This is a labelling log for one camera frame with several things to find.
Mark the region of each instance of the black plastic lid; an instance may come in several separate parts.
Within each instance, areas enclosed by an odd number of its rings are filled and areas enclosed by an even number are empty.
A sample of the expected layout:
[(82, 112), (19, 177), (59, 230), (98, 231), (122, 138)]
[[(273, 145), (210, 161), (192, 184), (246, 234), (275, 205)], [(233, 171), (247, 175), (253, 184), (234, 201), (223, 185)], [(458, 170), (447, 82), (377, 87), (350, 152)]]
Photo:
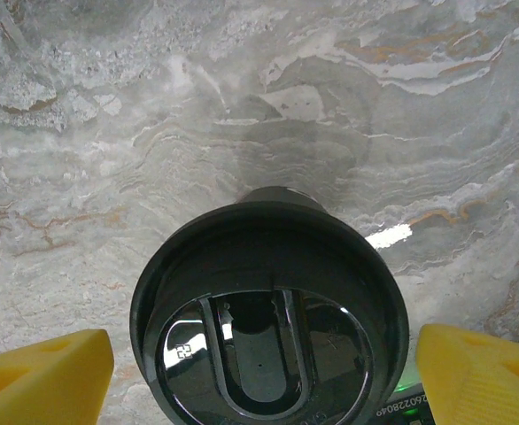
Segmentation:
[(205, 425), (365, 423), (395, 387), (408, 342), (376, 251), (285, 188), (171, 236), (136, 287), (130, 333), (169, 419)]

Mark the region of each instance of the marble veining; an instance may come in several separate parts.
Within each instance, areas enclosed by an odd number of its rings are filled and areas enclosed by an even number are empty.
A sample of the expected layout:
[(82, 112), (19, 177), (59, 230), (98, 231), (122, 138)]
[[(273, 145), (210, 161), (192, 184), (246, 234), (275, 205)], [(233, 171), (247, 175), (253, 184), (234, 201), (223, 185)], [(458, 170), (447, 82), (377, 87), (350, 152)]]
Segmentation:
[(0, 0), (0, 352), (81, 328), (101, 424), (167, 423), (128, 339), (179, 226), (290, 185), (368, 237), (414, 341), (519, 340), (519, 0)]

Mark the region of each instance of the gray marble countertop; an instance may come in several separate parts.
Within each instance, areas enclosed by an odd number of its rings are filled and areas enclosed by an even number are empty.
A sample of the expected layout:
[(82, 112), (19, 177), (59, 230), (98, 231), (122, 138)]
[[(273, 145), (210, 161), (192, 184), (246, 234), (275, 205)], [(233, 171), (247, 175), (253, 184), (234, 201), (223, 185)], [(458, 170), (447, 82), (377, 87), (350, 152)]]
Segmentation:
[(519, 1), (0, 0), (0, 352), (105, 328), (100, 423), (168, 423), (128, 337), (178, 227), (315, 197), (422, 324), (519, 340)]

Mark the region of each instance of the marble surface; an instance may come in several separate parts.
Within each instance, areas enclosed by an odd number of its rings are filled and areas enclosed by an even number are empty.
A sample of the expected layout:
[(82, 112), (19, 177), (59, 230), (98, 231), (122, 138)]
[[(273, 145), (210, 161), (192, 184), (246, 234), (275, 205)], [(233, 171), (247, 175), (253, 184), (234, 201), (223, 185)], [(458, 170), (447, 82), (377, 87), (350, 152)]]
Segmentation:
[(519, 340), (519, 1), (0, 0), (0, 352), (107, 329), (101, 424), (168, 423), (128, 338), (150, 256), (268, 184), (372, 237), (412, 347)]

